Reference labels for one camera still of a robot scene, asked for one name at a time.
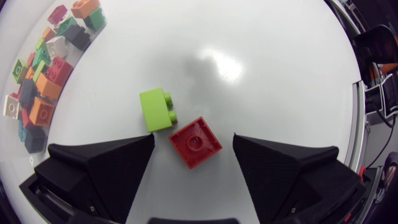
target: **black lego brick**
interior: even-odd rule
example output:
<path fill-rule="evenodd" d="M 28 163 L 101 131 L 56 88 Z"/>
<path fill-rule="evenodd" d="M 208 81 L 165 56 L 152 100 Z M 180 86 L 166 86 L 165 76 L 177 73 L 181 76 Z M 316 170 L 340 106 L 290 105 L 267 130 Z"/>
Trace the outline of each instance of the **black lego brick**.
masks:
<path fill-rule="evenodd" d="M 90 35 L 78 24 L 71 25 L 63 36 L 79 50 L 85 50 L 91 44 Z"/>
<path fill-rule="evenodd" d="M 28 128 L 26 130 L 25 147 L 29 153 L 43 150 L 46 135 L 40 127 Z"/>
<path fill-rule="evenodd" d="M 21 92 L 19 93 L 19 102 L 22 107 L 29 109 L 32 106 L 36 94 L 37 90 L 34 81 L 25 78 L 22 82 Z"/>

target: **cable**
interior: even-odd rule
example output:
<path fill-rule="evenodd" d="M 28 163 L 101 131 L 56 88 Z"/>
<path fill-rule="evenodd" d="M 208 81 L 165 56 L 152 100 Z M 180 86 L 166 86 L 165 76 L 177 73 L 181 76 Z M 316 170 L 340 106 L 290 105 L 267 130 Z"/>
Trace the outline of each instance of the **cable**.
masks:
<path fill-rule="evenodd" d="M 384 121 L 384 123 L 385 123 L 389 128 L 392 128 L 392 127 L 393 127 L 393 124 L 390 124 L 390 123 L 388 122 L 388 120 L 381 114 L 381 112 L 380 112 L 379 109 L 377 108 L 376 103 L 373 102 L 372 100 L 371 100 L 370 102 L 372 103 L 374 109 L 376 110 L 376 113 L 380 116 L 380 118 Z"/>
<path fill-rule="evenodd" d="M 390 136 L 388 137 L 388 140 L 387 140 L 386 144 L 384 145 L 383 149 L 381 149 L 380 153 L 376 156 L 376 158 L 373 160 L 373 162 L 370 163 L 370 165 L 367 166 L 367 169 L 368 169 L 369 167 L 371 167 L 371 166 L 374 164 L 374 162 L 379 158 L 379 156 L 380 156 L 380 155 L 383 153 L 383 151 L 386 149 L 388 143 L 390 142 L 390 139 L 391 139 L 391 136 L 392 136 L 392 132 L 394 131 L 394 126 L 395 126 L 395 125 L 396 125 L 396 117 L 394 116 L 394 119 L 393 119 L 393 121 L 392 121 L 391 133 L 390 133 Z"/>

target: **teal lego brick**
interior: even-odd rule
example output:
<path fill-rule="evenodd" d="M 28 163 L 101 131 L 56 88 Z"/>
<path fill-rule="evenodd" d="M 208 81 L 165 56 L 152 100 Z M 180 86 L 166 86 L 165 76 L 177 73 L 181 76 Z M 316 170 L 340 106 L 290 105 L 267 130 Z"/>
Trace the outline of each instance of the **teal lego brick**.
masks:
<path fill-rule="evenodd" d="M 22 59 L 17 59 L 14 64 L 14 68 L 12 69 L 12 77 L 15 82 L 21 84 L 25 78 L 26 72 L 29 69 L 27 63 Z"/>
<path fill-rule="evenodd" d="M 102 8 L 97 7 L 93 12 L 88 15 L 88 17 L 84 18 L 86 26 L 94 31 L 99 30 L 105 24 L 105 17 L 102 15 Z"/>
<path fill-rule="evenodd" d="M 36 70 L 37 66 L 39 65 L 39 63 L 41 61 L 44 61 L 44 63 L 46 65 L 50 65 L 51 64 L 51 58 L 49 53 L 47 52 L 47 49 L 44 48 L 39 48 L 36 51 L 35 57 L 33 58 L 33 62 L 32 62 L 32 67 L 34 70 Z"/>
<path fill-rule="evenodd" d="M 174 110 L 169 109 L 173 106 L 169 92 L 156 88 L 140 93 L 139 99 L 148 132 L 171 127 L 177 122 Z"/>
<path fill-rule="evenodd" d="M 22 119 L 19 119 L 18 125 L 18 136 L 21 142 L 24 142 L 26 139 L 26 129 L 24 128 L 24 124 L 22 123 Z"/>
<path fill-rule="evenodd" d="M 73 24 L 77 24 L 77 21 L 73 16 L 71 16 L 59 25 L 56 36 L 63 35 L 63 33 Z"/>

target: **lego stud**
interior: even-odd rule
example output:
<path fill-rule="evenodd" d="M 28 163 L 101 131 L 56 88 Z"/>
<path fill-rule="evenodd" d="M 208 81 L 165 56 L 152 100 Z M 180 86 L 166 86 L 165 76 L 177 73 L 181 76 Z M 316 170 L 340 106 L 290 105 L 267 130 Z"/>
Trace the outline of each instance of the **lego stud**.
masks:
<path fill-rule="evenodd" d="M 13 113 L 15 111 L 15 106 L 14 105 L 9 105 L 8 110 Z"/>
<path fill-rule="evenodd" d="M 48 115 L 49 115 L 49 114 L 47 113 L 47 110 L 43 110 L 43 111 L 40 113 L 40 119 L 45 119 L 45 118 L 47 118 Z"/>
<path fill-rule="evenodd" d="M 170 96 L 170 92 L 164 93 L 164 100 L 166 101 L 167 106 L 173 106 L 172 97 Z"/>
<path fill-rule="evenodd" d="M 74 2 L 73 3 L 73 7 L 80 7 L 82 5 L 82 3 L 81 2 Z"/>
<path fill-rule="evenodd" d="M 193 152 L 200 151 L 203 147 L 203 139 L 197 135 L 190 136 L 188 138 L 188 148 Z"/>
<path fill-rule="evenodd" d="M 21 66 L 16 67 L 16 68 L 15 68 L 15 72 L 16 72 L 17 74 L 19 74 L 19 73 L 21 72 Z"/>
<path fill-rule="evenodd" d="M 175 115 L 174 110 L 169 111 L 169 117 L 170 117 L 172 124 L 175 124 L 177 122 L 177 115 Z"/>

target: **red lego brick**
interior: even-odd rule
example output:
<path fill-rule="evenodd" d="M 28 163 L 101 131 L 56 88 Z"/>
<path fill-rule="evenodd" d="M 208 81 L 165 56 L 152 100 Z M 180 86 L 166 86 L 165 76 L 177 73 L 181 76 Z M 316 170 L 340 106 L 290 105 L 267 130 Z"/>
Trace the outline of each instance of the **red lego brick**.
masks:
<path fill-rule="evenodd" d="M 169 136 L 169 140 L 189 169 L 222 149 L 202 117 Z"/>
<path fill-rule="evenodd" d="M 57 25 L 67 13 L 68 9 L 64 5 L 60 5 L 52 11 L 51 15 L 47 19 L 51 24 Z"/>
<path fill-rule="evenodd" d="M 24 128 L 30 128 L 33 126 L 33 123 L 29 118 L 29 113 L 26 108 L 22 109 L 21 116 L 22 116 L 22 124 L 24 125 Z"/>
<path fill-rule="evenodd" d="M 35 58 L 35 54 L 36 54 L 36 52 L 30 53 L 29 57 L 28 57 L 27 60 L 26 60 L 27 65 L 28 65 L 29 67 L 32 66 L 32 62 L 33 62 L 33 58 Z"/>
<path fill-rule="evenodd" d="M 19 99 L 19 94 L 17 93 L 11 93 L 10 96 Z"/>
<path fill-rule="evenodd" d="M 67 82 L 73 67 L 58 55 L 52 60 L 51 66 L 47 69 L 47 77 L 55 84 L 63 87 Z"/>

